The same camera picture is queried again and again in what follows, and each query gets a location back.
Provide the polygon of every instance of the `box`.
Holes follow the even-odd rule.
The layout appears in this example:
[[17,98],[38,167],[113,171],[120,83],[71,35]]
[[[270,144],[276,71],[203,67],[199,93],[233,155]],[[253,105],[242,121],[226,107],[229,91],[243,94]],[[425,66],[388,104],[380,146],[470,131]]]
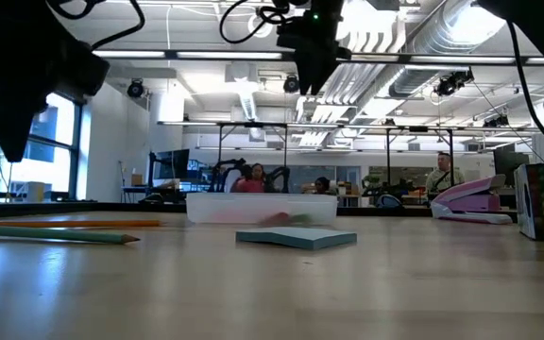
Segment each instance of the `box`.
[[521,165],[515,178],[519,231],[544,241],[544,164]]
[[142,175],[140,174],[131,175],[131,186],[139,186],[142,184],[144,184],[144,179],[142,178]]
[[287,213],[307,214],[313,225],[331,225],[337,215],[337,197],[332,195],[190,193],[186,205],[194,223],[258,224]]

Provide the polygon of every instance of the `ceiling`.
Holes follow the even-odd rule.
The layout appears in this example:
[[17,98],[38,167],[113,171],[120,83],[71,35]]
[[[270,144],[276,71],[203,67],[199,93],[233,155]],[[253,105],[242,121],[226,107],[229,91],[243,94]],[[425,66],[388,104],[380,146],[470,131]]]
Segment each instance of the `ceiling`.
[[[420,10],[411,11],[404,17],[407,36],[440,3],[440,0],[409,0],[418,2]],[[146,17],[145,27],[124,39],[112,42],[107,49],[176,49],[176,50],[245,50],[274,51],[276,34],[270,33],[265,38],[253,38],[241,44],[228,44],[219,34],[219,18],[231,2],[182,1],[181,5],[165,5],[163,0],[150,0],[142,5]],[[225,29],[230,38],[238,39],[248,33],[247,22],[259,3],[251,2],[239,7],[229,17]],[[82,2],[74,1],[65,7],[69,11],[80,11]],[[65,26],[80,40],[95,41],[134,26],[137,22],[133,8],[125,0],[109,0],[96,6],[87,19],[76,22],[60,19]],[[520,35],[522,55],[538,55],[535,47]],[[475,54],[512,56],[513,49],[507,27],[501,29],[475,51]],[[166,70],[174,69],[192,94],[186,101],[186,111],[191,119],[198,119],[208,111],[230,111],[231,107],[240,106],[239,95],[224,92],[225,72],[229,61],[112,61],[113,67],[120,70]],[[254,94],[255,104],[259,107],[296,107],[298,95],[285,94],[282,84],[287,75],[297,72],[292,62],[253,62],[258,69],[260,91]],[[473,67],[475,81],[487,99],[495,106],[518,100],[520,93],[517,70],[514,67]],[[544,94],[544,67],[527,68],[526,76],[533,92]],[[108,82],[124,90],[130,82],[130,76],[123,72],[111,77]],[[151,77],[144,84],[153,92],[164,92],[168,80]],[[469,84],[456,96],[437,104],[437,97],[431,95],[431,87],[424,88],[416,95],[417,100],[407,100],[399,107],[401,115],[394,118],[397,124],[441,124],[455,125],[470,121],[471,117],[491,110],[475,86]],[[529,117],[523,107],[514,106],[510,112],[512,124],[523,125]]]

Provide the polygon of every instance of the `pencil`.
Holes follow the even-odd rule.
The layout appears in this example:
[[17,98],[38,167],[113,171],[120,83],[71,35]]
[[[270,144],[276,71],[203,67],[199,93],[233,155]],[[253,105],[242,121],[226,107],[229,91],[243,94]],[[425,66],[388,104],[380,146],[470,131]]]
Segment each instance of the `pencil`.
[[115,245],[124,245],[128,242],[140,241],[139,238],[125,234],[110,234],[103,232],[76,230],[33,229],[21,227],[0,227],[0,236],[83,241]]
[[158,227],[158,220],[138,221],[0,221],[3,227],[64,228],[64,227]]

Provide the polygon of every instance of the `pink stapler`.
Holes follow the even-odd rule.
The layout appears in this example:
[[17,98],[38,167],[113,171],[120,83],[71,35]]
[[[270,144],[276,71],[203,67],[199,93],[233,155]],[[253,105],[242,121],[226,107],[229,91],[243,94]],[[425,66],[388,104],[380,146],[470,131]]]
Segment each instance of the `pink stapler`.
[[499,212],[501,202],[493,189],[501,188],[505,175],[474,180],[453,186],[432,201],[433,218],[461,222],[510,224],[511,217]]

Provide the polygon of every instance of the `computer monitor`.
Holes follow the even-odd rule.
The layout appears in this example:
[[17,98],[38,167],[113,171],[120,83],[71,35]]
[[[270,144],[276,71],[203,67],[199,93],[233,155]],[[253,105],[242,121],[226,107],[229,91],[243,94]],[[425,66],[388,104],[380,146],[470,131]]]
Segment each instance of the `computer monitor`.
[[157,153],[155,179],[187,179],[190,149]]
[[495,173],[497,175],[505,175],[505,186],[516,186],[514,171],[518,169],[520,165],[528,164],[530,162],[528,155],[514,151],[495,150],[494,156]]

